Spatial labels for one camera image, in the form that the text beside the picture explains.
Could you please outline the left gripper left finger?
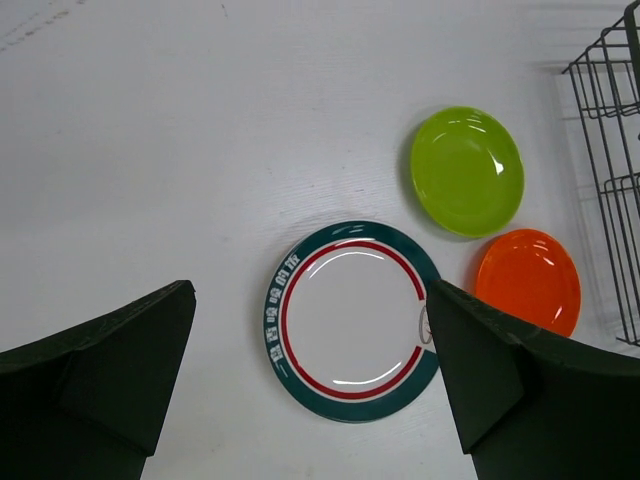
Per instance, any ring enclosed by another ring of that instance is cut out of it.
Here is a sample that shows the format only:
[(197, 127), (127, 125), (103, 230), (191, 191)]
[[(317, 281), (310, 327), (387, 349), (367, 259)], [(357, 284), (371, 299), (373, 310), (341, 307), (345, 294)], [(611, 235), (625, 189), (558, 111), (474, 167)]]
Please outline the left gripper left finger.
[(178, 280), (1, 354), (4, 479), (138, 479), (155, 454), (196, 310)]

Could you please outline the green plate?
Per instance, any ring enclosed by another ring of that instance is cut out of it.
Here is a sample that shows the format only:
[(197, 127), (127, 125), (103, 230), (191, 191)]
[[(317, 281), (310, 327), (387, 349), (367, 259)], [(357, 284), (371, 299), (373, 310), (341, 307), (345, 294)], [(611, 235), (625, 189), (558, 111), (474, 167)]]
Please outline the green plate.
[(473, 107), (451, 106), (427, 118), (414, 136), (409, 169), (425, 212), (468, 238), (505, 227), (524, 195), (524, 166), (511, 134)]

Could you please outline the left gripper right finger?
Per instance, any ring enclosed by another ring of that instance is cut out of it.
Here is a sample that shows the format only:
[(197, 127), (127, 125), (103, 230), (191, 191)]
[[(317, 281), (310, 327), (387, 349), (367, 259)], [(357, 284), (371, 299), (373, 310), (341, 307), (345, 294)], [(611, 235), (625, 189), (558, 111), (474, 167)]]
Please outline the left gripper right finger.
[(636, 479), (639, 361), (554, 334), (444, 280), (427, 312), (480, 479)]

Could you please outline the teal rimmed white plate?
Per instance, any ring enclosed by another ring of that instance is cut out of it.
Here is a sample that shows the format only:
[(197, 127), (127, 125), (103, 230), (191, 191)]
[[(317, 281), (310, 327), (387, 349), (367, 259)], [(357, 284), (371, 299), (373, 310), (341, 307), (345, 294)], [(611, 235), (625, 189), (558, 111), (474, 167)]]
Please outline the teal rimmed white plate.
[(439, 278), (416, 241), (383, 223), (342, 221), (300, 239), (265, 293), (262, 335), (276, 377), (333, 421), (405, 408), (439, 368), (426, 311)]

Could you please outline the orange plate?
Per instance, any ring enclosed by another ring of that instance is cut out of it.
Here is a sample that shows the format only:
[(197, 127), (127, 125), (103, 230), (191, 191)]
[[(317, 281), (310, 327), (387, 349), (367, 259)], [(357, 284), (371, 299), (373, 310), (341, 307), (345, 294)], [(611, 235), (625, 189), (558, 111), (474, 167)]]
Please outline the orange plate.
[(509, 315), (558, 335), (573, 334), (581, 310), (581, 283), (563, 245), (535, 229), (494, 239), (479, 263), (474, 295)]

